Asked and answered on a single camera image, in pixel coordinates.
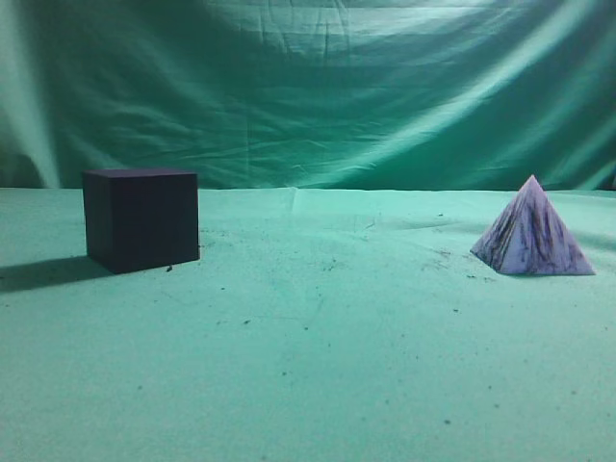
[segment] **green backdrop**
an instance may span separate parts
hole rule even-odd
[[[1,0],[0,187],[595,189],[616,2]]]

